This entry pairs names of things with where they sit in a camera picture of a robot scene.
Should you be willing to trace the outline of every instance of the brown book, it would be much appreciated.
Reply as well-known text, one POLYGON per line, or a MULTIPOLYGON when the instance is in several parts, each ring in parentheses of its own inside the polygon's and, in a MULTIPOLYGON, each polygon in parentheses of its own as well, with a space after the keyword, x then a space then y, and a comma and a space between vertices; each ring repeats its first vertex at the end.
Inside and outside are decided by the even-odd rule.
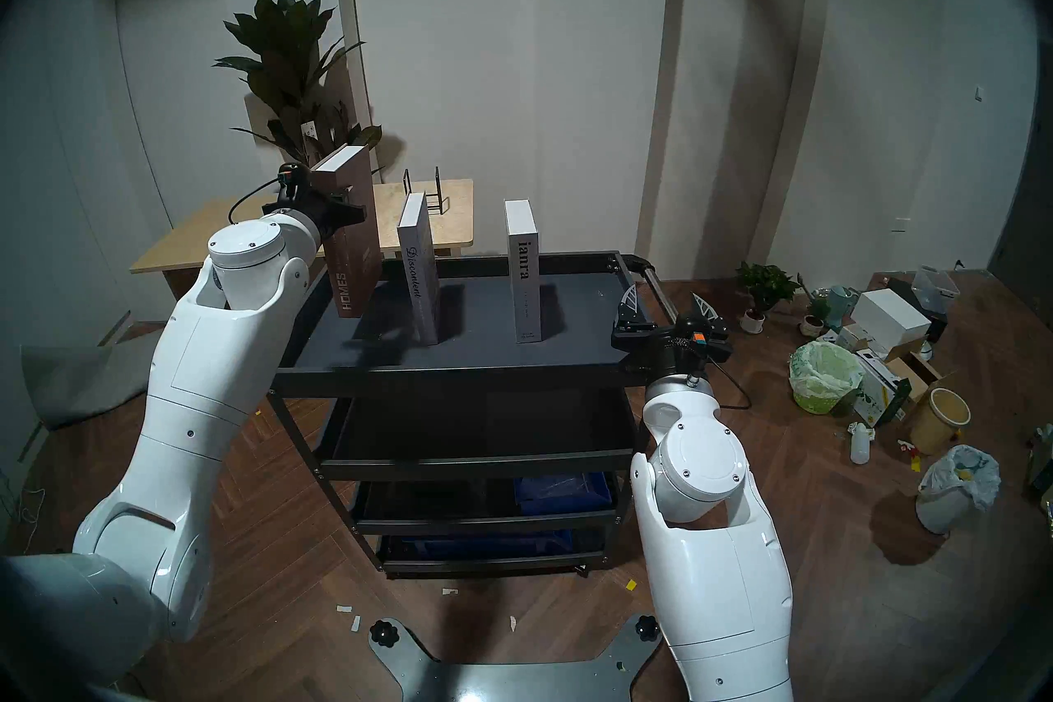
POLYGON ((380 279, 382 260, 370 152, 360 146, 340 147, 312 167, 311 175, 316 189, 340 194, 344 203, 365 207, 364 221, 337 229, 322 242, 336 313, 361 317, 380 279))

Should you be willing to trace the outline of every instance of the white plastic bag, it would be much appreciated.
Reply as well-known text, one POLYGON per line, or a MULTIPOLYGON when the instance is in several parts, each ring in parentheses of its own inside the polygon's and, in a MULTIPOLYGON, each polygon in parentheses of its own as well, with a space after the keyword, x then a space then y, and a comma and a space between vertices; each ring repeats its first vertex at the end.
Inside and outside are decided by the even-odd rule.
POLYGON ((918 492, 936 496, 959 488, 972 498, 977 509, 987 512, 994 504, 1000 484, 997 461, 982 450, 958 444, 926 470, 918 492))

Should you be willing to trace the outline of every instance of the black utility cart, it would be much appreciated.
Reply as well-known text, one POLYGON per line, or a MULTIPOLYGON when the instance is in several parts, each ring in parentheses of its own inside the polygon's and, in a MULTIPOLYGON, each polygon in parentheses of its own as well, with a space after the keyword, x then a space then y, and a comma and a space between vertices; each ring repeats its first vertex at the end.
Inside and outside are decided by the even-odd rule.
POLYGON ((612 565, 628 468, 648 436, 623 390, 645 376, 612 346, 612 329, 654 327, 627 295, 625 259, 542 255, 543 339, 528 344, 515 341, 506 258, 437 264, 441 341, 430 346, 415 340, 401 261, 384 261, 360 319, 337 316, 319 276, 269 395, 282 425, 389 576, 612 565), (285 407, 303 397, 334 400, 314 449, 285 407), (525 515, 516 501, 516 479, 581 474, 602 474, 590 478, 609 495, 603 507, 525 515), (350 506, 333 481, 358 482, 350 506))

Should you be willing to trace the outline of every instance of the flower pot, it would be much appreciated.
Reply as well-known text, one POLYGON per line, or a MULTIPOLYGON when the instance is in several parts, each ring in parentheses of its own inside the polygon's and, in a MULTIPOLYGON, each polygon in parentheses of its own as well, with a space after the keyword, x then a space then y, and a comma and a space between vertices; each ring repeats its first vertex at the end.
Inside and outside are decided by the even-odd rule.
POLYGON ((764 315, 756 308, 750 308, 738 318, 738 324, 747 334, 760 334, 764 329, 764 315))
POLYGON ((827 330, 827 326, 822 324, 822 320, 819 320, 810 314, 804 316, 804 319, 800 321, 800 325, 797 327, 806 337, 813 338, 821 337, 827 330))

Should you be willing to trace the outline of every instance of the green plastic bag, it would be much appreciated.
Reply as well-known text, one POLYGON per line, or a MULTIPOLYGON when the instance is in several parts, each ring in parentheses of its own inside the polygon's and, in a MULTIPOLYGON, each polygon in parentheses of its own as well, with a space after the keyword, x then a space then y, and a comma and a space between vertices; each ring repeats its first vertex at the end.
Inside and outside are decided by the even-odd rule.
POLYGON ((812 414, 828 414, 862 382, 855 355, 832 342, 810 342, 790 357, 793 398, 812 414))

